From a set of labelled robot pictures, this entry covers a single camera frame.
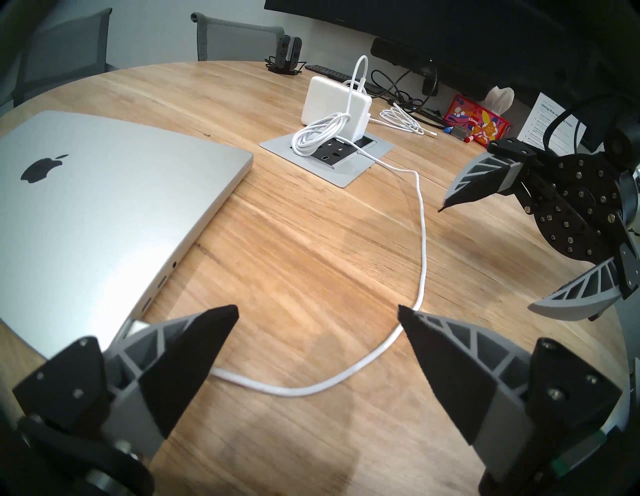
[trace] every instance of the round table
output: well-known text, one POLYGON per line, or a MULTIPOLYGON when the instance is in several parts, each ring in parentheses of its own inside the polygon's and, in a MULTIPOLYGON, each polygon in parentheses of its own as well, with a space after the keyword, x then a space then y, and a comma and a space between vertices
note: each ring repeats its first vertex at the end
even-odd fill
MULTIPOLYGON (((420 272, 418 202, 409 175, 373 166, 345 189, 263 150, 297 131, 313 73, 259 62, 119 70, 66 84, 0 118, 0 135, 43 110, 106 116, 249 150, 253 170, 180 262, 145 319, 235 303, 240 320, 216 360, 249 377, 310 385, 344 370, 412 305, 420 272)), ((375 100, 372 114, 386 104, 375 100)), ((428 232, 422 310, 500 332, 531 351, 561 341, 618 385, 628 380, 615 310, 567 323, 527 310, 586 265, 555 252, 515 197, 493 195, 438 214, 444 193, 484 151, 440 133, 376 124, 391 165, 421 175, 428 232)), ((0 325, 4 407, 43 362, 0 325)), ((404 335, 377 361, 303 398, 209 378, 150 464, 159 494, 476 494, 483 464, 435 399, 404 335)))

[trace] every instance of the white power adapter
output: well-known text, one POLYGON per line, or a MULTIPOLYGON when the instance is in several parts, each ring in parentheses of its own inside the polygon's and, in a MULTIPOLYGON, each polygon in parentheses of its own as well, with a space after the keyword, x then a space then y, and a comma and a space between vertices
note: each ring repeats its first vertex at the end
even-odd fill
MULTIPOLYGON (((308 125, 333 113, 344 112, 349 99, 349 87, 321 76, 311 78, 302 124, 308 125)), ((364 135, 371 114, 371 97, 360 91, 351 93, 349 115, 351 118, 340 131, 340 136, 349 141, 358 141, 364 135)))

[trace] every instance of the electrical socket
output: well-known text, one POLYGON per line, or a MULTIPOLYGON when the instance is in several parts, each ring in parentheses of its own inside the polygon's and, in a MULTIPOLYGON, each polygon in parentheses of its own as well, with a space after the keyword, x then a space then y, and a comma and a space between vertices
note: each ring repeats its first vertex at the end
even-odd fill
MULTIPOLYGON (((370 144, 373 140, 362 136, 358 141, 354 141, 360 148, 364 148, 370 144)), ((324 142, 318 147, 318 149, 311 155, 312 157, 320 160, 325 165, 328 165, 332 169, 340 160, 347 158, 352 153, 357 152, 357 148, 347 145, 347 143, 341 143, 336 138, 332 138, 329 141, 324 142)))

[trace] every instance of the chair backrest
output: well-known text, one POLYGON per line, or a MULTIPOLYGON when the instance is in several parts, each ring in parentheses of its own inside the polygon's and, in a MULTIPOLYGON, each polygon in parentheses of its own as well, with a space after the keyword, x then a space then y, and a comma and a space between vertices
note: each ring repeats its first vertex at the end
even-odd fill
POLYGON ((105 72, 111 8, 34 33, 20 59, 13 106, 65 83, 105 72))
POLYGON ((278 40, 284 36, 280 26, 256 26, 214 19, 200 12, 191 14, 198 24, 198 60, 257 60, 275 55, 278 40))

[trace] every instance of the silver laptop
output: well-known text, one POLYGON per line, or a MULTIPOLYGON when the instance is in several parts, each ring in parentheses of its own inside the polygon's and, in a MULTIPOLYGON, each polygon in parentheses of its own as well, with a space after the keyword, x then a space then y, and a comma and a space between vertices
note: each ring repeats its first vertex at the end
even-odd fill
POLYGON ((251 168, 245 150, 46 111, 0 139, 0 319, 46 358, 139 319, 251 168))

